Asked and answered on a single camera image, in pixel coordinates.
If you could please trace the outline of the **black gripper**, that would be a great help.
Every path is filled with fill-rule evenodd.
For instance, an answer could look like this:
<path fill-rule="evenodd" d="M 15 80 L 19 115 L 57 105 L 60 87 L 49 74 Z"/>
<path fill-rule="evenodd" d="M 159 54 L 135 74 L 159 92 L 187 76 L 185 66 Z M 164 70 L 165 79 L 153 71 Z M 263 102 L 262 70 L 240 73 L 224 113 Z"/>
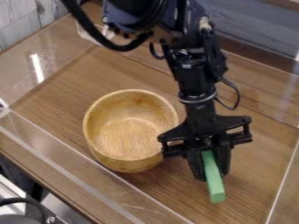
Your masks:
<path fill-rule="evenodd" d="M 185 107 L 185 119 L 165 131 L 157 141 L 165 158 L 185 157 L 193 177 L 205 181 L 201 152 L 212 151 L 220 175 L 230 173 L 231 150 L 252 141 L 250 116 L 219 115 L 215 97 L 179 97 Z"/>

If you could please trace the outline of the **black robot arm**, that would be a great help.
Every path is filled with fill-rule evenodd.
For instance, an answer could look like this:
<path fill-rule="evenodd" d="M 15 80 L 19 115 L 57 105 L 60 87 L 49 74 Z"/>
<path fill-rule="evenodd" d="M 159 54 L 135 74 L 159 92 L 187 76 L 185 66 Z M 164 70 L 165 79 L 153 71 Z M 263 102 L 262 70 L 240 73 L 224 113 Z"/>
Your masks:
<path fill-rule="evenodd" d="M 161 53 L 155 49 L 149 52 L 167 61 L 187 112 L 181 124 L 157 137 L 163 156 L 185 158 L 193 177 L 205 181 L 203 155 L 209 152 L 219 175 L 226 176 L 234 146 L 252 141 L 251 118 L 216 112 L 215 104 L 220 101 L 216 84 L 221 82 L 230 87 L 235 84 L 224 77 L 227 57 L 204 7 L 196 0 L 103 0 L 103 24 L 129 40 L 117 44 L 99 31 L 76 0 L 61 2 L 84 31 L 109 50 L 129 52 L 143 43 L 161 47 Z"/>

